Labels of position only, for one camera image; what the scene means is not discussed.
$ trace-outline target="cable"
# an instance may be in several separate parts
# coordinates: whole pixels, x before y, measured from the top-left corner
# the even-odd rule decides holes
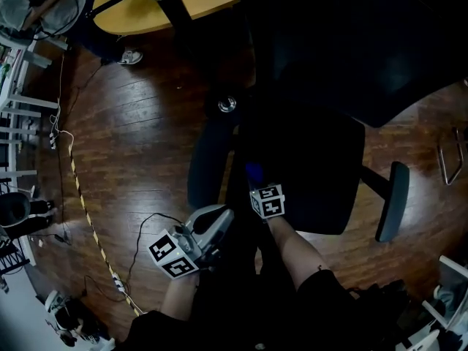
[[[96,70],[94,70],[93,74],[91,74],[91,75],[89,76],[89,78],[88,78],[88,80],[85,82],[85,84],[82,85],[81,87],[77,87],[77,88],[76,88],[76,89],[77,89],[77,93],[76,93],[75,100],[73,100],[73,103],[72,103],[71,107],[68,109],[67,114],[65,115],[64,120],[63,120],[62,123],[61,123],[61,128],[62,128],[62,129],[65,127],[65,124],[66,124],[66,122],[67,122],[67,120],[68,120],[69,115],[72,114],[73,108],[75,107],[75,104],[76,104],[76,102],[78,101],[78,97],[80,97],[81,91],[83,91],[86,87],[88,87],[88,84],[89,84],[89,82],[91,82],[91,79],[93,79],[93,77],[95,76],[95,74],[96,74],[103,66],[104,66],[104,64],[101,63],[101,64],[98,66],[98,68],[97,68]]]
[[[145,313],[144,311],[141,310],[141,308],[139,306],[137,306],[137,304],[133,301],[132,297],[130,295],[128,295],[126,292],[124,292],[124,295],[125,295],[125,298],[128,298],[132,303],[133,305],[135,306],[135,308],[140,311],[141,313]]]
[[[50,237],[55,234],[28,234],[28,236],[34,236],[34,237]]]
[[[72,244],[67,240],[67,237],[61,237],[59,234],[28,234],[28,236],[36,236],[36,237],[51,237],[53,236],[57,241],[60,243],[65,243],[71,246]]]
[[[181,221],[179,221],[178,219],[176,219],[175,217],[171,217],[171,216],[168,216],[166,214],[161,214],[159,212],[156,212],[156,213],[153,213],[152,215],[150,215],[149,217],[146,217],[143,222],[141,223],[140,225],[140,230],[138,231],[138,238],[137,238],[137,251],[135,252],[135,254],[133,255],[133,261],[132,261],[132,264],[130,265],[130,268],[129,268],[129,273],[127,274],[127,280],[125,281],[125,284],[129,286],[129,283],[130,283],[130,279],[132,278],[132,269],[133,269],[133,265],[135,265],[135,262],[137,260],[137,255],[138,255],[138,252],[140,250],[140,238],[141,238],[141,231],[143,229],[143,225],[145,224],[145,222],[147,222],[152,216],[161,216],[161,217],[165,217],[166,219],[172,219],[176,222],[178,222],[180,225],[182,225],[183,223]]]
[[[57,131],[57,135],[60,134],[61,132],[64,132],[66,134],[68,134],[70,137],[72,137],[72,144],[69,146],[71,149],[73,147],[73,143],[75,142],[75,137],[73,136],[73,134],[71,132],[68,132],[67,130],[60,130],[59,129],[59,119],[60,119],[60,113],[61,113],[61,106],[60,106],[60,100],[61,100],[61,76],[64,72],[64,61],[65,61],[65,54],[62,54],[61,56],[61,67],[60,67],[60,78],[59,78],[59,94],[58,94],[58,98],[57,98],[57,114],[54,116],[54,115],[50,115],[50,118],[49,118],[49,121],[51,122],[52,124],[52,128],[51,128],[51,131],[50,133],[52,135],[55,135],[54,134],[54,129]]]
[[[75,6],[76,6],[76,13],[75,13],[75,16],[69,20],[64,26],[62,26],[61,28],[59,28],[58,30],[56,30],[54,33],[52,34],[49,34],[47,32],[45,32],[44,30],[40,29],[41,26],[38,26],[37,29],[34,31],[34,34],[32,37],[24,37],[22,35],[19,36],[19,39],[30,39],[30,40],[36,40],[37,42],[39,42],[40,40],[45,40],[45,39],[48,39],[50,37],[54,37],[56,36],[60,31],[62,31],[63,29],[65,29],[67,26],[71,25],[73,22],[75,22],[75,20],[78,18],[78,16],[80,15],[80,5],[78,4],[78,0],[75,0]],[[42,38],[35,38],[35,36],[39,33],[39,32],[43,32],[46,36],[45,37],[42,37]]]
[[[12,276],[13,274],[20,273],[23,268],[24,265],[22,265],[16,272],[4,273],[3,276]]]
[[[112,301],[114,303],[121,303],[123,301],[126,301],[127,298],[129,298],[128,295],[125,295],[126,297],[123,298],[123,299],[112,299],[112,298],[109,298],[106,294],[104,294],[104,291],[101,290],[101,288],[99,287],[99,285],[97,284],[97,282],[94,280],[93,277],[91,276],[88,276],[87,274],[83,277],[84,279],[84,282],[85,282],[85,290],[83,291],[83,296],[87,296],[88,295],[88,288],[86,287],[86,279],[90,279],[93,283],[94,283],[94,286],[96,286],[96,288],[99,290],[99,292],[102,294],[102,296],[104,296],[106,299],[108,299],[109,301]]]
[[[63,175],[62,175],[62,172],[61,172],[61,161],[60,161],[60,151],[59,151],[59,145],[57,144],[56,145],[56,150],[57,150],[57,160],[58,160],[58,173],[60,175],[60,196],[61,196],[61,227],[64,231],[64,240],[67,240],[69,241],[69,245],[71,246],[72,245],[72,242],[69,238],[67,238],[67,233],[65,231],[65,200],[64,200],[64,179],[63,179]]]
[[[28,194],[31,194],[31,190],[20,189],[19,187],[13,186],[13,185],[11,185],[11,184],[7,184],[7,183],[5,183],[5,182],[1,182],[1,183],[0,183],[0,193],[1,193],[1,185],[4,185],[4,186],[8,187],[9,189],[17,189],[17,190],[19,190],[19,191],[27,192]]]

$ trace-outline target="leg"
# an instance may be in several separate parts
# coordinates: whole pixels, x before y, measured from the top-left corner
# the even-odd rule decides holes
[[[5,227],[10,239],[16,239],[23,235],[35,233],[36,231],[46,229],[50,225],[50,217],[32,217],[26,219],[18,225]]]
[[[251,318],[246,314],[250,314],[254,305],[256,246],[252,235],[242,233],[242,224],[242,220],[236,218],[227,231],[216,270],[201,272],[192,311],[195,322],[217,327],[241,314]]]
[[[96,26],[92,19],[86,18],[86,13],[92,10],[94,0],[86,0],[85,7],[75,25],[64,33],[64,36],[79,42],[94,55],[118,62],[124,54],[125,47],[117,42],[116,35],[109,34]]]
[[[282,217],[268,220],[281,257],[298,289],[312,274],[329,269],[319,252]]]
[[[30,214],[46,214],[53,208],[52,202],[46,202],[45,200],[39,200],[37,202],[31,202]]]

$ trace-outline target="wooden desk top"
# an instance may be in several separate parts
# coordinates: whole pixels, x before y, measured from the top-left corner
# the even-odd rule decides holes
[[[109,0],[95,0],[94,8]],[[192,18],[224,9],[238,0],[183,0]],[[154,0],[123,0],[100,15],[94,22],[102,30],[118,35],[144,34],[165,29],[170,22]]]

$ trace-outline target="chair caster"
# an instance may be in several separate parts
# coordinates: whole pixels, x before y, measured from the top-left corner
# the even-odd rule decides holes
[[[235,125],[241,122],[239,104],[243,92],[232,87],[220,87],[208,92],[205,101],[205,114],[208,118],[220,118]]]

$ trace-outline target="black pants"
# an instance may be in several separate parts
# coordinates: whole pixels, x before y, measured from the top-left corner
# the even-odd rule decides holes
[[[117,42],[117,35],[109,34],[96,26],[94,21],[86,17],[93,9],[94,0],[86,0],[85,7],[75,25],[64,33],[64,36],[79,42],[84,48],[101,59],[118,62],[124,54],[125,47]]]
[[[254,342],[265,334],[282,333],[280,319],[289,318],[295,298],[289,275],[266,224],[245,224],[235,219],[222,245],[222,259],[213,274],[200,276],[191,320],[218,329],[237,324]],[[255,273],[257,247],[263,266]]]
[[[31,202],[30,214],[46,214],[49,211],[47,202],[40,200],[37,202]],[[20,224],[11,227],[5,227],[4,230],[7,232],[10,239],[16,239],[23,235],[35,233],[36,231],[46,229],[49,226],[49,222],[45,217],[32,217],[25,219]]]

